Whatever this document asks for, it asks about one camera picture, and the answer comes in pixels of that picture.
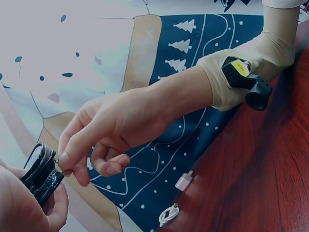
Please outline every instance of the finger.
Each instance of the finger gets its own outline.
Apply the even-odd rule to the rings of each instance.
[[[12,168],[12,167],[6,167],[7,170],[9,170],[11,173],[13,173],[18,179],[22,178],[24,174],[27,172],[26,169],[21,168]]]
[[[90,177],[87,170],[87,157],[82,160],[73,168],[73,174],[81,186],[87,186],[90,183]]]
[[[100,140],[107,147],[112,147],[121,153],[125,153],[130,149],[129,145],[120,136],[109,136]]]
[[[55,205],[55,196],[52,194],[46,204],[42,207],[43,212],[45,215],[49,216],[51,215]]]
[[[61,133],[58,144],[58,155],[61,157],[63,151],[68,145],[70,138],[75,135],[77,132],[82,130],[88,123],[91,122],[91,118],[85,112],[84,109],[81,109],[69,122],[64,131]]]
[[[128,155],[120,154],[110,159],[109,161],[102,163],[100,168],[100,174],[102,176],[112,176],[119,174],[119,172],[117,173],[112,172],[113,170],[115,170],[115,167],[117,168],[120,167],[120,170],[122,172],[123,169],[127,167],[129,164],[130,164],[130,158],[128,157]]]
[[[70,138],[59,159],[59,166],[62,170],[73,168],[93,144],[113,132],[115,117],[107,114],[104,115],[104,121],[102,121],[97,116],[98,114],[87,126]]]
[[[60,184],[54,192],[55,205],[51,215],[47,216],[49,231],[59,231],[67,221],[69,199],[63,184]]]
[[[100,143],[95,146],[94,152],[91,155],[91,163],[94,169],[102,176],[112,176],[122,172],[123,168],[129,165],[130,158],[126,154],[121,154],[113,150],[113,155],[116,157],[111,158],[109,161],[102,158],[105,156],[106,147]]]

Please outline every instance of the wrist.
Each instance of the wrist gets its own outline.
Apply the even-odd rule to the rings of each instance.
[[[166,77],[147,87],[147,91],[156,110],[168,122],[212,105],[211,85],[199,65]]]

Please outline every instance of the wooden table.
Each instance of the wooden table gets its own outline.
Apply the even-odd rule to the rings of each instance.
[[[267,110],[240,108],[176,197],[180,214],[158,232],[309,231],[309,21],[296,46]]]

